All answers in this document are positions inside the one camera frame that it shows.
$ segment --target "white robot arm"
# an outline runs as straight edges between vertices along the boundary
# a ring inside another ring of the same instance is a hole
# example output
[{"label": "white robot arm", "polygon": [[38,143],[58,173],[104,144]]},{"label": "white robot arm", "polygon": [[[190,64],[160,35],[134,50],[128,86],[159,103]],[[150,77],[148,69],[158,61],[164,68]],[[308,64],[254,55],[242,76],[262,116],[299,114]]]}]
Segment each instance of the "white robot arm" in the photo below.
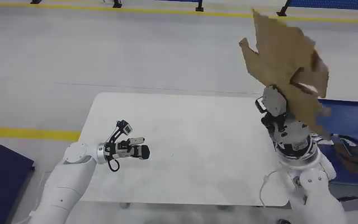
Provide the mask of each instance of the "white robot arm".
[{"label": "white robot arm", "polygon": [[319,150],[309,127],[290,113],[286,99],[275,86],[266,87],[262,101],[258,99],[255,104],[266,113],[261,122],[285,170],[292,209],[307,224],[346,224],[342,204],[328,189],[328,181],[336,177],[336,171]]},{"label": "white robot arm", "polygon": [[[144,138],[132,138],[115,143],[121,134],[128,135],[132,128],[122,120],[117,122],[118,130],[110,140],[97,146],[85,143],[71,144],[61,162],[54,168],[46,181],[43,196],[37,209],[31,212],[29,224],[65,224],[72,208],[80,200],[90,184],[97,164],[108,163],[110,169],[119,170],[117,158],[135,157],[146,160],[150,152]],[[115,160],[118,168],[110,165]]]}]

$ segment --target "gray floor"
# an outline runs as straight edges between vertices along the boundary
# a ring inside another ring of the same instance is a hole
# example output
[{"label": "gray floor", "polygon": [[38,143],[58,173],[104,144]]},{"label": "gray floor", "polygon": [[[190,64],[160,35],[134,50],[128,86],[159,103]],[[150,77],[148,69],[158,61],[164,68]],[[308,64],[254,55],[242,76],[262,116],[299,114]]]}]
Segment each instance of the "gray floor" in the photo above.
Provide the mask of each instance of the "gray floor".
[{"label": "gray floor", "polygon": [[[331,70],[328,97],[358,99],[357,24],[290,22],[317,41]],[[81,130],[99,92],[260,96],[238,42],[252,21],[183,15],[0,7],[0,127]],[[0,139],[38,167],[14,221],[36,202],[40,179],[68,142]],[[282,209],[80,202],[67,223],[273,223]],[[357,213],[350,213],[354,223]]]}]

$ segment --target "cardboard sheet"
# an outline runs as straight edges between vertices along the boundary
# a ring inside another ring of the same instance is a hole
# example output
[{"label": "cardboard sheet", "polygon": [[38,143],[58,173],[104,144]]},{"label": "cardboard sheet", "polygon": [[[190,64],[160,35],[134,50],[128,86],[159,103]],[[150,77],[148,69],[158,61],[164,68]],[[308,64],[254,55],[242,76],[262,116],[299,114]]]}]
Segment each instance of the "cardboard sheet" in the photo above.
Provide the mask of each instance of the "cardboard sheet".
[{"label": "cardboard sheet", "polygon": [[316,117],[328,115],[317,97],[324,98],[328,83],[328,68],[314,48],[314,41],[298,27],[288,27],[274,18],[253,10],[256,47],[249,47],[246,38],[239,43],[248,73],[265,86],[275,85],[288,101],[288,109],[297,120],[323,134]]}]

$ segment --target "yellow floor stripe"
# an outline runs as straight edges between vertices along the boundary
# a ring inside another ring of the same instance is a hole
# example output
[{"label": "yellow floor stripe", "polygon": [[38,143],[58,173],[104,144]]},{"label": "yellow floor stripe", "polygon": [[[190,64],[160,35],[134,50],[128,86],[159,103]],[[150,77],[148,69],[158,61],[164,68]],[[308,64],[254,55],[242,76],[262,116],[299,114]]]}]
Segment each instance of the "yellow floor stripe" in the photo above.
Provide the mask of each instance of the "yellow floor stripe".
[{"label": "yellow floor stripe", "polygon": [[57,141],[78,141],[81,132],[68,130],[36,130],[0,127],[0,138],[51,139]]},{"label": "yellow floor stripe", "polygon": [[[143,8],[107,8],[95,6],[61,6],[49,4],[28,4],[28,3],[0,3],[0,6],[6,7],[36,7],[36,8],[56,8],[68,10],[95,10],[95,11],[121,11],[121,12],[141,12],[141,13],[164,13],[164,14],[182,14],[182,15],[197,15],[197,16],[220,16],[220,17],[237,17],[237,18],[251,18],[252,15],[244,13],[225,13],[225,12],[195,12],[195,11],[180,11],[180,10],[155,10]],[[318,22],[344,22],[344,23],[358,23],[358,19],[354,18],[320,18],[320,17],[278,17],[281,20],[299,20],[299,21],[318,21]]]},{"label": "yellow floor stripe", "polygon": [[88,0],[44,0],[43,2],[74,2],[74,3],[103,3],[103,1],[88,1]]}]

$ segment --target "white table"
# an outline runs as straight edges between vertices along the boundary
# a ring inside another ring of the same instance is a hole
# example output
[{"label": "white table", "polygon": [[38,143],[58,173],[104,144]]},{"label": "white table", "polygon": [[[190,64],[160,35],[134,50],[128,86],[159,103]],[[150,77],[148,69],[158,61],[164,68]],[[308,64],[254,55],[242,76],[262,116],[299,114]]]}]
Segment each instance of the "white table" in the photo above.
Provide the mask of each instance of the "white table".
[{"label": "white table", "polygon": [[[121,159],[118,172],[97,165],[81,200],[260,206],[263,176],[280,167],[261,118],[251,97],[101,93],[80,141],[104,142],[124,119],[150,158]],[[288,202],[278,175],[262,198],[267,206]]]}]

